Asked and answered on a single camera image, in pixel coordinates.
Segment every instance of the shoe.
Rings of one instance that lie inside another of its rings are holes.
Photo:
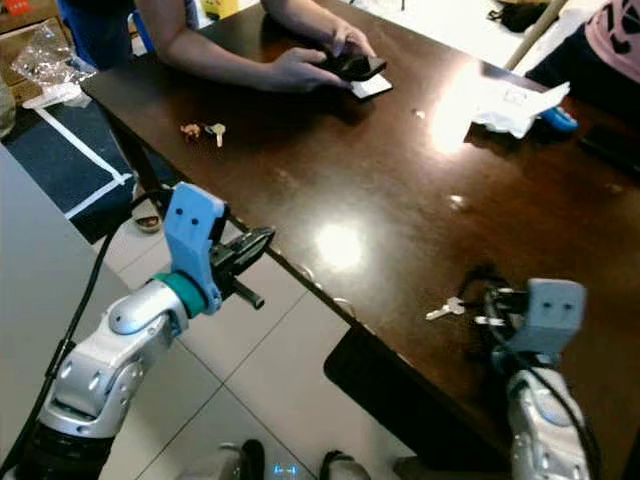
[[[246,456],[247,468],[242,469],[241,480],[264,480],[264,447],[258,440],[247,440],[241,449]]]
[[[334,450],[327,453],[320,467],[318,480],[371,480],[371,477],[362,465],[353,457]]]
[[[144,190],[139,183],[136,182],[133,187],[133,199],[140,197],[144,193]],[[151,200],[147,199],[134,208],[131,211],[131,218],[133,218],[136,227],[141,232],[152,234],[159,232],[162,228],[162,220],[156,207]]]

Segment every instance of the brown table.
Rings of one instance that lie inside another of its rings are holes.
[[[388,59],[392,92],[367,103],[331,90],[264,94],[181,74],[153,56],[84,88],[146,186],[156,180],[139,141],[227,200],[246,224],[274,225],[281,261],[312,271],[322,288],[315,291],[337,310],[330,297],[347,299],[357,321],[340,310],[346,320],[368,326],[496,445],[508,440],[504,412],[492,408],[502,392],[484,388],[487,369],[470,355],[477,332],[455,319],[428,323],[425,313],[486,260],[514,284],[533,276],[583,283],[584,327],[562,371],[599,437],[604,478],[618,478],[640,424],[640,192],[584,152],[578,135],[517,141],[474,127],[465,137],[484,78],[526,81],[324,3]],[[260,7],[202,33],[263,61],[294,43]],[[579,134],[597,121],[637,136],[603,112],[569,103]],[[178,126],[190,122],[226,124],[224,148],[185,143]]]

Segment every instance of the black shoe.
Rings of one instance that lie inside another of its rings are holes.
[[[343,456],[344,454],[340,450],[333,450],[327,453],[322,460],[322,466],[320,467],[320,477],[318,480],[329,480],[329,465],[335,460],[336,457]]]
[[[246,456],[246,467],[242,469],[241,480],[264,480],[264,447],[258,440],[247,440],[242,445]]]

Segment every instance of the black bag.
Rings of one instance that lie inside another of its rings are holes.
[[[506,3],[501,2],[502,10],[492,10],[487,15],[489,20],[500,21],[515,33],[522,33],[536,23],[542,16],[548,3]]]

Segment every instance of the black cable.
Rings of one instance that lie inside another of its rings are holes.
[[[53,357],[51,358],[51,362],[47,367],[44,375],[45,380],[42,384],[42,387],[40,387],[38,397],[36,398],[36,401],[33,404],[33,407],[29,412],[29,416],[22,426],[22,429],[20,430],[16,441],[13,443],[11,450],[9,450],[9,453],[2,462],[2,466],[0,466],[0,479],[4,477],[9,472],[9,470],[11,470],[11,468],[16,465],[19,462],[19,459],[22,457],[25,443],[29,438],[31,432],[33,431],[33,427],[36,424],[38,415],[40,414],[40,410],[42,409],[42,405],[44,405],[44,402],[47,399],[47,395],[49,394],[49,390],[51,389],[51,385],[53,385],[53,382],[58,375],[60,365],[62,365],[65,357],[75,347],[75,343],[72,340],[73,334],[75,333],[76,328],[78,327],[78,323],[80,322],[80,318],[82,317],[82,314],[84,313],[84,310],[86,309],[87,304],[91,299],[93,289],[95,288],[96,282],[98,281],[100,268],[102,267],[104,257],[107,254],[109,244],[113,240],[113,237],[115,237],[120,226],[128,220],[129,216],[131,215],[131,211],[147,199],[155,199],[156,201],[160,202],[159,207],[162,210],[160,213],[164,217],[164,213],[166,212],[166,209],[169,205],[169,200],[171,199],[172,193],[172,190],[153,190],[145,192],[140,197],[131,202],[130,206],[121,215],[119,215],[119,219],[117,220],[115,227],[105,237],[104,243],[100,247],[100,251],[98,252],[98,255],[96,256],[96,259],[93,263],[93,268],[91,269],[91,274],[89,275],[89,280],[87,282],[87,286],[85,287],[80,303],[78,304],[76,311],[71,317],[71,321],[69,322],[69,326],[67,327],[64,337],[60,340],[60,342],[58,342],[56,351],[54,352]]]
[[[598,443],[595,439],[593,431],[580,423],[575,413],[573,412],[573,409],[569,406],[566,400],[562,398],[562,395],[560,395],[560,393],[553,387],[553,385],[551,385],[542,375],[536,372],[527,360],[525,360],[518,352],[511,348],[511,346],[507,343],[500,332],[498,332],[496,327],[491,324],[491,322],[488,321],[487,326],[489,327],[489,331],[491,332],[495,340],[500,344],[502,349],[515,360],[518,366],[521,369],[531,373],[531,375],[533,375],[533,377],[538,382],[540,382],[545,386],[545,388],[549,390],[553,398],[555,398],[558,403],[562,405],[562,408],[567,412],[567,415],[569,415],[569,419],[571,420],[571,423],[578,433],[580,444],[582,445],[582,448],[585,452],[585,458],[587,460],[587,467],[589,468],[590,477],[592,480],[599,480],[601,473],[600,449],[598,447]]]

